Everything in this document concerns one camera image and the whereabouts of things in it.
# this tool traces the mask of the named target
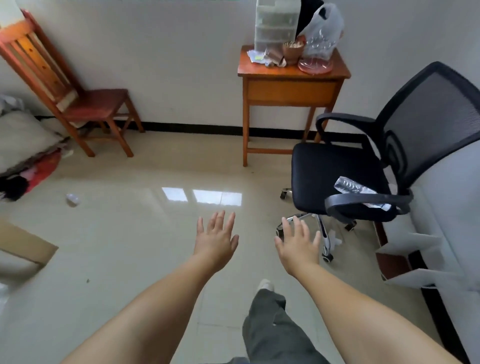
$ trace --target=black mesh chair back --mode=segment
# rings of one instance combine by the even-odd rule
[[[413,77],[376,120],[375,141],[405,191],[433,164],[480,139],[480,91],[440,62]]]

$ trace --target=wooden chair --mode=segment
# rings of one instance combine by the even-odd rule
[[[22,10],[25,19],[0,29],[0,55],[30,86],[72,138],[89,157],[95,153],[85,140],[117,140],[128,157],[132,150],[123,138],[131,121],[144,133],[142,121],[126,89],[84,90],[64,58],[49,41],[33,16]],[[128,113],[118,113],[125,104]],[[127,117],[122,129],[114,117]],[[71,123],[96,121],[105,135],[101,137],[79,135]]]

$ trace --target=tile floor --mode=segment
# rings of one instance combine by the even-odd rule
[[[35,267],[0,255],[0,281],[9,286],[0,315],[1,362],[58,363],[187,259],[198,216],[224,208],[237,213],[240,245],[200,295],[173,363],[219,363],[245,355],[241,325],[262,278],[286,296],[287,312],[330,363],[343,363],[313,301],[283,270],[273,244],[280,218],[297,212],[291,200],[279,199],[289,187],[290,157],[250,155],[243,168],[241,137],[128,132],[127,139],[134,158],[114,143],[93,145],[96,158],[75,148],[31,193],[0,205],[10,222],[60,247],[30,279]],[[66,204],[67,193],[80,197],[78,207]],[[308,223],[314,227],[313,219]],[[328,224],[344,242],[326,268],[438,340],[420,291],[382,282],[372,224],[359,222],[352,232],[335,221]]]

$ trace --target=forearm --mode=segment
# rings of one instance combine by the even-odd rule
[[[313,298],[347,364],[458,363],[404,317],[319,265],[305,265],[295,277]]]
[[[210,262],[191,257],[138,295],[63,364],[169,363],[212,274]]]

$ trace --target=white sneaker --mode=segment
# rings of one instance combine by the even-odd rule
[[[269,290],[275,292],[275,287],[273,286],[273,283],[270,282],[268,279],[262,279],[262,281],[258,285],[257,292],[259,290]]]

